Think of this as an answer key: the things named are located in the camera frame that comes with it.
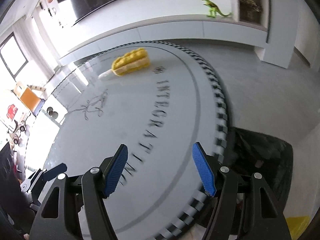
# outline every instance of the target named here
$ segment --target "blue gripper pad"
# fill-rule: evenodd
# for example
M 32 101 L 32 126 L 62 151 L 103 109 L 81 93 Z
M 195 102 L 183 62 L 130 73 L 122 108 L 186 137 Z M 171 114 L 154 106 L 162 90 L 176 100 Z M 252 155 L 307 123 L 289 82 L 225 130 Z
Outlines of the blue gripper pad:
M 204 189 L 213 197 L 217 189 L 214 185 L 214 174 L 205 159 L 205 155 L 206 153 L 198 143 L 194 143 L 192 146 L 192 158 L 196 164 Z
M 124 166 L 128 160 L 128 148 L 126 145 L 123 145 L 123 147 L 120 146 L 118 151 L 120 152 L 116 153 L 114 156 L 115 160 L 111 160 L 112 166 L 106 175 L 106 186 L 104 188 L 104 194 L 106 197 L 109 197 L 111 193 L 113 193 L 116 190 L 116 187 L 118 185 L 121 173 L 124 169 Z

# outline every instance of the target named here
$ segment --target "toy dinosaur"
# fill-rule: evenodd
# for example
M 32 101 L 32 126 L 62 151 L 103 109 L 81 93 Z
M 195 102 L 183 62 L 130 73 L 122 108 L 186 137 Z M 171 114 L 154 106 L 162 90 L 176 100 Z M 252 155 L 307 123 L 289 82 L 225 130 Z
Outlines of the toy dinosaur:
M 223 14 L 218 5 L 216 5 L 214 2 L 211 2 L 210 0 L 202 0 L 202 1 L 205 1 L 206 3 L 204 5 L 208 6 L 209 7 L 209 13 L 210 15 L 207 15 L 208 17 L 213 17 L 215 18 L 217 13 L 220 14 L 221 16 L 223 17 L 228 17 L 229 15 L 231 15 L 231 13 L 225 15 Z

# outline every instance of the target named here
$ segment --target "window frame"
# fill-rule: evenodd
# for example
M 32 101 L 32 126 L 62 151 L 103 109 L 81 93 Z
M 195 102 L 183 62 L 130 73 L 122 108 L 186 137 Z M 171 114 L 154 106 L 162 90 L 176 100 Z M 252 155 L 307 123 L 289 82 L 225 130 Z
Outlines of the window frame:
M 14 40 L 16 41 L 16 43 L 17 43 L 17 45 L 18 45 L 18 48 L 20 49 L 22 55 L 24 56 L 24 58 L 25 58 L 25 60 L 26 60 L 25 63 L 23 63 L 23 65 L 18 69 L 18 71 L 17 71 L 15 74 L 12 74 L 10 68 L 8 67 L 7 63 L 5 62 L 5 60 L 4 60 L 4 58 L 3 58 L 2 54 L 1 54 L 1 49 L 2 49 L 2 47 L 3 47 L 3 46 L 9 41 L 9 39 L 11 39 L 12 37 L 13 37 Z M 0 44 L 0 58 L 2 59 L 5 67 L 6 67 L 7 70 L 9 71 L 9 73 L 10 73 L 10 75 L 12 76 L 12 78 L 14 79 L 14 81 L 16 81 L 17 75 L 18 75 L 18 74 L 20 73 L 20 71 L 28 64 L 28 59 L 27 59 L 26 55 L 24 55 L 24 53 L 23 53 L 23 51 L 22 51 L 22 49 L 21 49 L 21 47 L 20 47 L 20 45 L 19 45 L 19 43 L 18 43 L 18 41 L 17 41 L 17 39 L 16 39 L 16 36 L 14 35 L 13 32 L 12 32 L 8 37 L 6 37 L 5 40 Z

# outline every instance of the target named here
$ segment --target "white tabletop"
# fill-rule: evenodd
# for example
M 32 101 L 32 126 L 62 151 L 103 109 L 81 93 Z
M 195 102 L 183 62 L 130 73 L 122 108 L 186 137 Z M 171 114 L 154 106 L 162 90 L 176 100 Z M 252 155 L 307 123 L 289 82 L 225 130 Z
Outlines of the white tabletop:
M 150 67 L 98 79 L 114 59 L 140 47 L 148 51 Z M 223 97 L 210 67 L 180 46 L 158 42 L 114 48 L 84 63 L 49 96 L 32 127 L 26 165 L 50 169 L 63 162 L 68 176 L 79 175 L 124 143 L 128 162 L 105 201 L 117 237 L 178 236 L 207 199 L 200 191 L 192 144 L 199 141 L 207 154 L 223 159 L 224 148 L 217 145 L 217 138 L 222 145 L 226 139 Z M 58 112 L 56 120 L 46 113 L 49 106 Z M 79 217 L 83 232 L 89 232 L 83 211 Z

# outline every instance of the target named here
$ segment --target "ice cream toy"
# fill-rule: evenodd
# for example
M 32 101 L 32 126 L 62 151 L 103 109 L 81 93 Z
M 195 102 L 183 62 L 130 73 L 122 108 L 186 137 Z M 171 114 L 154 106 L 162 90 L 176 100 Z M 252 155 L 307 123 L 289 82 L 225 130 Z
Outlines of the ice cream toy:
M 109 76 L 111 73 L 117 76 L 123 76 L 127 73 L 140 70 L 150 65 L 148 52 L 144 48 L 132 50 L 122 57 L 117 58 L 111 66 L 111 69 L 98 76 L 99 79 Z

